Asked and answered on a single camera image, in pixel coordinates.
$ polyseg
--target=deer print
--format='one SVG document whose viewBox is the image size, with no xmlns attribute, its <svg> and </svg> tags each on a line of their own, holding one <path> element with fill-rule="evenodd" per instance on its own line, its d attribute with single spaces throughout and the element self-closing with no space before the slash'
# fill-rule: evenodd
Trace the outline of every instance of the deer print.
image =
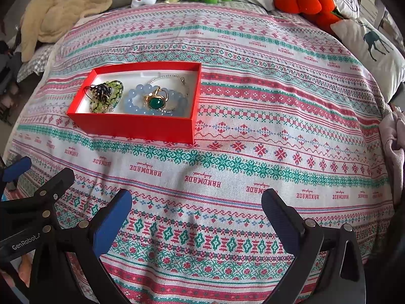
<svg viewBox="0 0 405 304">
<path fill-rule="evenodd" d="M 381 50 L 379 50 L 379 49 L 376 47 L 375 43 L 376 43 L 377 41 L 380 41 L 381 44 L 382 44 L 382 46 L 384 47 L 384 49 L 385 49 L 388 53 L 390 53 L 390 52 L 388 51 L 388 49 L 385 47 L 385 44 L 386 44 L 391 50 L 392 50 L 392 48 L 388 45 L 387 42 L 384 42 L 384 41 L 379 37 L 379 35 L 378 35 L 376 32 L 374 32 L 374 30 L 373 30 L 372 28 L 370 28 L 369 26 L 367 26 L 367 24 L 364 24 L 364 23 L 362 23 L 362 22 L 358 22 L 358 24 L 359 24 L 360 26 L 364 26 L 365 28 L 367 28 L 367 29 L 370 30 L 368 33 L 366 33 L 366 34 L 364 35 L 363 40 L 364 40 L 365 42 L 367 42 L 367 44 L 369 45 L 369 53 L 370 53 L 370 56 L 371 56 L 371 58 L 372 58 L 375 62 L 376 62 L 377 60 L 373 57 L 373 55 L 372 55 L 372 53 L 371 53 L 372 47 L 374 47 L 374 49 L 377 50 L 378 52 L 380 52 L 380 53 L 382 53 L 382 54 L 384 54 L 384 55 L 386 54 L 385 52 L 382 52 Z"/>
</svg>

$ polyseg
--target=patterned cloth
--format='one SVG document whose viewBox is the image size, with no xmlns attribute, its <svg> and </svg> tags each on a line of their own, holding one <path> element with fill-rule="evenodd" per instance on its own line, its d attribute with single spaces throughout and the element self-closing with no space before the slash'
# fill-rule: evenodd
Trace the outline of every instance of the patterned cloth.
<svg viewBox="0 0 405 304">
<path fill-rule="evenodd" d="M 53 43 L 46 43 L 40 46 L 35 51 L 31 60 L 21 66 L 20 70 L 18 71 L 17 82 L 20 83 L 32 73 L 35 73 L 36 75 L 43 73 L 52 48 Z"/>
<path fill-rule="evenodd" d="M 161 60 L 203 65 L 193 145 L 87 135 L 66 116 L 92 68 Z M 102 261 L 131 302 L 261 303 L 293 260 L 266 188 L 320 225 L 352 224 L 364 260 L 380 244 L 393 215 L 384 108 L 369 72 L 307 22 L 201 3 L 113 11 L 65 37 L 12 140 L 7 159 L 33 167 L 8 196 L 72 168 L 57 213 L 74 226 L 126 188 L 132 211 Z"/>
</svg>

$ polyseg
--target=beige blanket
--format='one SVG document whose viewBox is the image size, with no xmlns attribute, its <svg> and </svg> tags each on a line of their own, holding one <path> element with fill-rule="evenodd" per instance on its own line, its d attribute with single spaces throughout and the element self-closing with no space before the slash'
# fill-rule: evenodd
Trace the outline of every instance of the beige blanket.
<svg viewBox="0 0 405 304">
<path fill-rule="evenodd" d="M 37 41 L 56 42 L 82 17 L 107 10 L 112 0 L 32 0 L 22 17 L 22 61 L 31 59 Z"/>
</svg>

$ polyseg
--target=open red box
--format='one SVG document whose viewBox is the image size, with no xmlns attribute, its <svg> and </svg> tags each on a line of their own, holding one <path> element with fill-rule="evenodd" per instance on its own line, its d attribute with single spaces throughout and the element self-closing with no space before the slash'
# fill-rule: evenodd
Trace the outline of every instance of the open red box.
<svg viewBox="0 0 405 304">
<path fill-rule="evenodd" d="M 118 108 L 123 103 L 127 92 L 126 83 L 132 87 L 136 85 L 136 83 L 134 84 L 135 81 L 130 81 L 131 74 L 140 74 L 137 79 L 141 79 L 142 74 L 181 74 L 181 72 L 189 74 L 189 79 L 195 82 L 190 83 L 189 81 L 187 83 L 187 86 L 191 87 L 192 85 L 192 91 L 189 92 L 188 96 L 190 115 L 182 118 L 134 115 L 125 114 Z M 124 94 L 117 105 L 117 111 L 114 110 L 109 113 L 83 112 L 83 106 L 86 105 L 85 101 L 88 99 L 84 89 L 86 86 L 98 84 L 97 81 L 99 83 L 104 82 L 105 77 L 114 79 L 120 76 L 127 77 L 127 80 L 122 81 Z M 98 67 L 92 70 L 84 80 L 70 104 L 67 115 L 89 134 L 193 144 L 200 81 L 201 63 L 194 62 L 142 62 Z"/>
</svg>

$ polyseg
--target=jewelry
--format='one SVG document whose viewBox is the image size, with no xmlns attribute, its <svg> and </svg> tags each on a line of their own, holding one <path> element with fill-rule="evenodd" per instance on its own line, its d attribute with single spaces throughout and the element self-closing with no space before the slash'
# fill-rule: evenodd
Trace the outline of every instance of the jewelry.
<svg viewBox="0 0 405 304">
<path fill-rule="evenodd" d="M 184 87 L 186 86 L 184 78 L 174 74 L 163 75 L 152 79 L 145 86 L 137 85 L 135 90 L 130 90 L 128 93 L 124 105 L 125 112 L 128 114 L 143 114 L 150 116 L 183 116 L 184 110 L 188 105 L 188 92 L 183 95 L 181 92 L 175 90 L 151 85 L 155 81 L 167 77 L 179 78 L 182 85 Z M 143 97 L 144 106 L 141 108 L 133 103 L 133 99 L 137 96 Z M 167 102 L 170 102 L 170 105 L 177 102 L 177 105 L 174 108 L 166 108 Z"/>
<path fill-rule="evenodd" d="M 99 85 L 85 87 L 84 90 L 90 90 L 92 97 L 87 92 L 86 96 L 90 98 L 90 111 L 92 113 L 112 112 L 124 92 L 124 85 L 121 81 L 106 81 Z"/>
</svg>

